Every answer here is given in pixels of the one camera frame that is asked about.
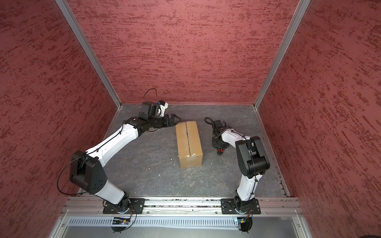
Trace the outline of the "red black utility knife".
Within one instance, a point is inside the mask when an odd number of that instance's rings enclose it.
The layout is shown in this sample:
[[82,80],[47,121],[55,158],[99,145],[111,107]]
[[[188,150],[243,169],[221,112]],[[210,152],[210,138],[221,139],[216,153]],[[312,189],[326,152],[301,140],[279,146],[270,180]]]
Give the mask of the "red black utility knife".
[[224,150],[223,148],[217,148],[216,152],[217,152],[217,155],[222,155]]

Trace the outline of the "brown cardboard express box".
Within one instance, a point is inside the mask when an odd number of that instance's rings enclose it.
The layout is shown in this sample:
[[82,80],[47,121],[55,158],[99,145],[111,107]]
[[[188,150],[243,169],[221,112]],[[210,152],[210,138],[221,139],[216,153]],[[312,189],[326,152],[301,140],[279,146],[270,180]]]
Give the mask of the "brown cardboard express box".
[[176,136],[180,168],[201,166],[203,152],[196,122],[189,121],[177,124]]

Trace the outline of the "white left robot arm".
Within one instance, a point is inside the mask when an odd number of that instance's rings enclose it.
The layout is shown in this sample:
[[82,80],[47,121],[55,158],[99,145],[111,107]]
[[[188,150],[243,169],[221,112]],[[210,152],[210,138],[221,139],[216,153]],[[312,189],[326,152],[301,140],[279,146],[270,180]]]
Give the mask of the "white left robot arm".
[[168,103],[163,100],[143,102],[138,116],[124,120],[111,136],[85,152],[76,151],[70,163],[70,182],[102,198],[116,213],[131,211],[128,194],[108,180],[104,167],[116,153],[146,131],[176,126],[181,118],[166,114],[167,108]]

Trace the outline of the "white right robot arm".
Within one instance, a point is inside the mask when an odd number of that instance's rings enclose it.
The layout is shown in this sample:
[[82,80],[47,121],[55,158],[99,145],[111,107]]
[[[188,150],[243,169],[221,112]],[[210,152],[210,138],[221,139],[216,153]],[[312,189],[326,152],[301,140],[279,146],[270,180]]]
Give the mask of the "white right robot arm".
[[257,207],[255,191],[259,180],[270,168],[263,143],[258,136],[249,137],[234,130],[220,120],[211,120],[212,147],[217,155],[232,146],[236,149],[238,167],[241,171],[241,180],[233,199],[233,208],[245,214]]

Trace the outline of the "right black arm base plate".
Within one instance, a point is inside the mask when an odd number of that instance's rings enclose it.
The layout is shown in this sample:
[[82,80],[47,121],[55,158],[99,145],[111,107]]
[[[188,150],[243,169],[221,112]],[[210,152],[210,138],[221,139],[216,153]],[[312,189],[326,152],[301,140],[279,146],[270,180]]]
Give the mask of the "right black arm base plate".
[[233,199],[221,199],[222,214],[259,215],[261,208],[259,201],[255,198],[248,201],[241,201],[239,197]]

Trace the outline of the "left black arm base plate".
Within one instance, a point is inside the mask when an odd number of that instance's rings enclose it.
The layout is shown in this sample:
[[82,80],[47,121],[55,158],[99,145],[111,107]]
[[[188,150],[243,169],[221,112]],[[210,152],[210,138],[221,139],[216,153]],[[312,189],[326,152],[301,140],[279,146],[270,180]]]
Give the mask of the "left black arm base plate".
[[104,200],[103,214],[131,214],[135,212],[141,214],[146,199],[144,198],[123,198],[118,204],[113,204]]

